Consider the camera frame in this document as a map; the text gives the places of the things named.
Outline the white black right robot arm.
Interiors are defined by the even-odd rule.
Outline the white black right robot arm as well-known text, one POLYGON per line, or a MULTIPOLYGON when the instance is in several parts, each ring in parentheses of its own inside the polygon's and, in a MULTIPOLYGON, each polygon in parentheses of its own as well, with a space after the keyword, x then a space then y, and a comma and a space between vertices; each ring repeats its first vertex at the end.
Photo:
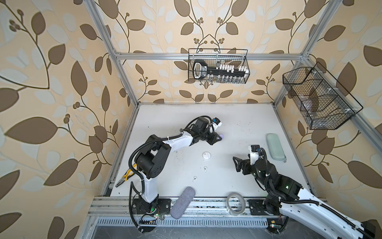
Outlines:
POLYGON ((310 228, 326 239, 375 239, 376 227, 354 220, 314 196, 292 178, 278 173, 267 159, 266 151, 252 145, 248 159, 233 158, 235 169, 252 175, 267 192, 261 210, 273 216, 286 216, 310 228))

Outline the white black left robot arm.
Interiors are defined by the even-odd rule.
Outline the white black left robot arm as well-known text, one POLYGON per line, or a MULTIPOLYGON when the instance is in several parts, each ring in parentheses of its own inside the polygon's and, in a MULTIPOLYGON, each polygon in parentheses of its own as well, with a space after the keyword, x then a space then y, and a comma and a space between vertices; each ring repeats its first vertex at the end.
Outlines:
POLYGON ((130 171, 137 175, 141 182, 141 191, 136 192, 140 198, 148 204, 157 200, 159 194, 156 177, 163 171, 170 153, 199 141, 205 141, 209 145, 222 141, 222 137, 216 132, 221 125, 218 118, 199 116, 180 129, 177 135, 149 136, 145 143, 133 151, 128 160, 130 171))

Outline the white round earbud case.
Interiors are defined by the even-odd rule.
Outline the white round earbud case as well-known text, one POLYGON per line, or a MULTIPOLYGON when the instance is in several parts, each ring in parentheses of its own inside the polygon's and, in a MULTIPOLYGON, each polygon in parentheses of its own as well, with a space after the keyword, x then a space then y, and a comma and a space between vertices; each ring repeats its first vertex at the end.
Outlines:
POLYGON ((203 159, 204 160, 210 160, 211 159, 211 153, 210 152, 204 152, 203 153, 203 159))

